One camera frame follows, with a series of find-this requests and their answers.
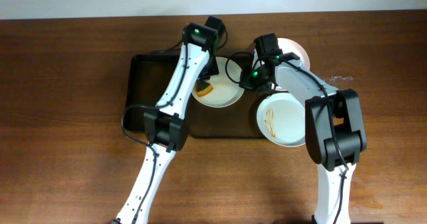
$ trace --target black tray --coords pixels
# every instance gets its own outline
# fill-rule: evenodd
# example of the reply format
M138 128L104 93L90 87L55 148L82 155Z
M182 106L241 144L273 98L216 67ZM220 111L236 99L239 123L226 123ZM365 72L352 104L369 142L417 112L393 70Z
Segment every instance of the black tray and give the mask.
M126 106L143 103L155 105L175 71L178 55L136 55L131 62ZM252 60L242 56L233 59L240 67ZM245 91L233 105L207 107L190 95L185 122L189 133L197 138L264 138L256 123L256 109L262 98ZM124 126L128 131L143 133L143 109L127 112Z

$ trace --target white bowl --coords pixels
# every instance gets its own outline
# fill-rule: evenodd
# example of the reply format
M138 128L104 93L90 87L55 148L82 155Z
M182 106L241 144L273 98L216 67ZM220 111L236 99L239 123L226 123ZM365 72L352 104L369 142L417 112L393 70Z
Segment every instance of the white bowl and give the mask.
M216 57L216 62L218 64L218 69L220 71L219 75L211 76L208 83L213 87L213 90L204 95L203 97L197 96L195 87L191 94L193 97L198 100L201 104L213 108L227 107L236 101L243 95L244 89L240 88L238 84L230 81L226 75L226 61L225 57ZM235 80L240 80L240 73L242 68L232 60L228 61L227 66L228 74L230 77Z
M297 147L305 144L305 110L290 93L276 93L258 107L256 121L262 134L270 141Z

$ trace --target food residue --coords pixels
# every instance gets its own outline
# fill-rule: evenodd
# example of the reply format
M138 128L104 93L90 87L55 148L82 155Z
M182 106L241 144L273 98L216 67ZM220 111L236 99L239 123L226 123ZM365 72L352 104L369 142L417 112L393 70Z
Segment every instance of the food residue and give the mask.
M273 109L268 109L266 112L266 118L264 119L264 122L266 123L267 130L270 132L272 137L276 138L276 133L274 132L274 112Z

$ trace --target wood grain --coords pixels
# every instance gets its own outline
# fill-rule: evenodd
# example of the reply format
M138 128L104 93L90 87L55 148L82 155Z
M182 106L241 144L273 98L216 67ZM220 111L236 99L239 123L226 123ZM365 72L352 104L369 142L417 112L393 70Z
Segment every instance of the wood grain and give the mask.
M145 152L119 129L129 61L205 18L0 21L0 222L114 219ZM425 223L427 11L221 18L230 40L220 54L275 32L306 49L314 73L359 93L368 148L352 180L352 221ZM304 146L190 138L149 222L293 223L310 220L316 200Z

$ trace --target wire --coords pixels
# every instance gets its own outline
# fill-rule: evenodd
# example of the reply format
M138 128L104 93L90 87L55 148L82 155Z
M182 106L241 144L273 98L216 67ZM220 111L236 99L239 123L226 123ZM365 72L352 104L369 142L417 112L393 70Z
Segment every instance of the wire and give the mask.
M247 51L239 51L239 52L237 52L237 53L234 53L234 54L233 54L233 55L231 55L230 57L228 57L228 58L227 58L227 61L226 61L226 75L227 75L228 79L229 79L230 81L234 82L235 84L240 84L240 81L235 81L235 80L233 80L233 79L232 79L232 77L230 77L230 74L228 73L227 66L228 66L228 61L229 61L231 58L235 57L236 55L240 55L240 54L246 54L246 55L249 55L250 57L252 57L252 53L250 53L250 52L247 52Z
M278 87L278 85L276 84L275 81L273 81L273 85L274 85L274 88L273 88L272 92L270 94L268 94L267 97L264 99L270 98L273 94L276 94L275 91L276 91L276 88Z
M334 224L336 224L336 221L338 220L338 216L340 215L340 212L341 212L342 195L343 195L343 192L344 192L344 180L347 179L346 174L347 174L347 170L344 170L342 172L342 174L340 175L341 176L341 183L340 183L340 204L338 205L338 211L336 212L336 216L335 216L335 219L334 219Z
M307 71L301 69L301 67L297 67L294 64L290 63L287 60L284 59L280 59L280 61L283 61L284 63L288 64L289 66L291 66L292 68L296 69L297 71L301 71L303 74L307 75L310 79L312 79L314 81L314 83L320 88L320 90L322 91L322 93L325 96L325 100L326 100L326 108L328 109L328 117L329 117L329 126L331 129L331 134L332 134L332 140L334 141L334 145L335 145L335 149L336 149L336 153L338 154L338 157L340 158L340 162L341 164L346 168L342 174L340 174L341 176L341 182L340 182L340 204L338 206L338 210L334 219L334 224L336 223L336 221L338 220L338 216L340 215L341 212L341 208L342 208L342 195L344 192L344 180L347 178L346 174L348 171L348 166L346 161L344 160L342 153L341 153L341 149L340 146L338 145L338 141L336 140L336 134L335 134L335 129L334 129L334 120L332 118L332 108L329 102L329 97L328 97L328 93L326 92L324 86L322 84L320 84L320 82L310 73L308 73Z
M144 105L144 104L133 104L133 105L130 105L130 106L128 106L128 107L125 108L125 111L123 112L123 115L121 116L121 131L123 132L123 135L126 138L128 138L129 140L131 140L131 141L135 141L136 143L139 143L139 144L142 144L142 145L146 146L148 149L150 149L153 152L153 156L154 156L154 158L153 158L153 171L151 172L151 177L150 177L150 180L149 180L149 183L148 183L147 191L145 191L145 194L144 194L141 202L139 203L138 209L135 212L135 215L133 216L132 224L136 223L136 220L138 219L138 212L140 211L140 209L142 207L142 204L145 201L145 198L147 197L148 192L149 192L149 190L151 188L151 184L153 183L154 174L155 174L155 166L157 164L157 157L159 156L159 154L155 152L154 148L152 147L152 145L150 145L150 143L146 143L145 141L141 141L139 139L133 138L133 137L129 136L129 134L127 134L127 131L126 131L125 126L124 126L125 116L126 116L126 113L130 109L136 108L136 107L137 108L146 108L146 109L161 109L161 108L167 107L169 105L173 105L172 102L176 98L176 96L178 94L178 90L179 90L179 88L181 87L181 85L183 83L183 79L185 77L185 71L187 70L187 65L188 65L188 42L187 41L184 41L184 46L185 46L185 64L184 64L184 67L183 67L183 72L182 72L181 79L179 80L177 89L175 90L175 93L172 95L171 99L168 102L166 102L165 104L160 105L160 106L155 106L155 107L152 107L150 105Z
M254 62L254 64L252 65L252 71L255 70L256 64L260 62L260 66L262 66L262 61L260 60L260 58L256 59L256 61Z
M224 47L227 44L227 42L228 42L228 32L227 32L227 29L225 29L224 31L226 32L226 40L224 41L224 43L222 43L222 45L220 45L218 47L218 50L221 49L222 47Z
M160 53L167 53L167 52L171 52L171 51L179 51L180 48L176 48L176 47L181 45L181 43L182 43L182 39L179 40L178 43L176 43L173 47L170 47L166 50L161 50L161 51L152 51L152 52L150 52L150 54L160 54Z

